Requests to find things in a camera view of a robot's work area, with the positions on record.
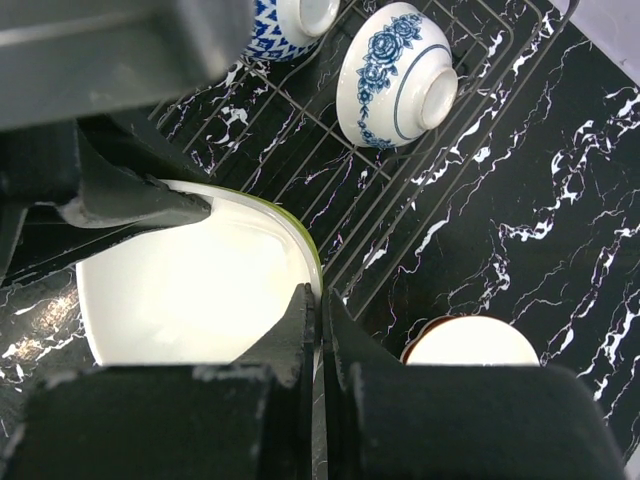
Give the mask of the red orange patterned bowl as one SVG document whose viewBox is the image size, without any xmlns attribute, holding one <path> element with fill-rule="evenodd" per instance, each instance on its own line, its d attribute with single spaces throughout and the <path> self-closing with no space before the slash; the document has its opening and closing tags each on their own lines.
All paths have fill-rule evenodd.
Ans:
<svg viewBox="0 0 640 480">
<path fill-rule="evenodd" d="M 329 31 L 340 10 L 339 0 L 258 0 L 254 26 L 243 56 L 286 62 L 311 52 Z"/>
</svg>

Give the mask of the white top bowl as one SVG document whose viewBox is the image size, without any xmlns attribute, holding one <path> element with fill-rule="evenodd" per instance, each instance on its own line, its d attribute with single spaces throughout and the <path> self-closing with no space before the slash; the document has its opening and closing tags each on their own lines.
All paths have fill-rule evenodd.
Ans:
<svg viewBox="0 0 640 480">
<path fill-rule="evenodd" d="M 290 212 L 228 188 L 166 184 L 205 200 L 210 215 L 142 233 L 76 266 L 100 366 L 227 363 L 284 316 L 298 285 L 321 298 L 317 247 Z"/>
</svg>

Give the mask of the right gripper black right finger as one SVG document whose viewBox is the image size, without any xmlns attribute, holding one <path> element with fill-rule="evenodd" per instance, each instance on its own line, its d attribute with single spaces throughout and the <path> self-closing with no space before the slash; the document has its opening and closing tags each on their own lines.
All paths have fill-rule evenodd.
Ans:
<svg viewBox="0 0 640 480">
<path fill-rule="evenodd" d="M 406 366 L 322 300 L 332 479 L 622 479 L 585 385 L 564 368 Z"/>
</svg>

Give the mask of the blue white patterned bowl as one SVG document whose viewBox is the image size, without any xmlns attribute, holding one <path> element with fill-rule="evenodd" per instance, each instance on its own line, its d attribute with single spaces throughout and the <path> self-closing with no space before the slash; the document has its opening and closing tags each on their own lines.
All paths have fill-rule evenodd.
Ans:
<svg viewBox="0 0 640 480">
<path fill-rule="evenodd" d="M 407 145 L 439 127 L 453 107 L 458 76 L 440 27 L 406 2 L 377 10 L 343 60 L 336 113 L 358 147 Z"/>
</svg>

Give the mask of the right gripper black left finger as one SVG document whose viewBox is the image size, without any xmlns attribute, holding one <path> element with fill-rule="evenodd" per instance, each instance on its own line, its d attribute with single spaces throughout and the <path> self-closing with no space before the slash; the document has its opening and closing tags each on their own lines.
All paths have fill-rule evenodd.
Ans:
<svg viewBox="0 0 640 480">
<path fill-rule="evenodd" d="M 115 366 L 42 381 L 9 442 L 13 479 L 307 479 L 315 298 L 229 364 Z"/>
</svg>

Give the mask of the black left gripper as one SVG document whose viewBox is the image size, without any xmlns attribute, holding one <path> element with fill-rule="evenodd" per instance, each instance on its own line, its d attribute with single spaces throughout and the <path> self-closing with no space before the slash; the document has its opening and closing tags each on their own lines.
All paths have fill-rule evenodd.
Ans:
<svg viewBox="0 0 640 480">
<path fill-rule="evenodd" d="M 211 204 L 110 164 L 78 122 L 219 78 L 251 38 L 249 1 L 5 1 L 1 5 L 1 229 L 27 211 L 103 229 L 200 222 Z"/>
</svg>

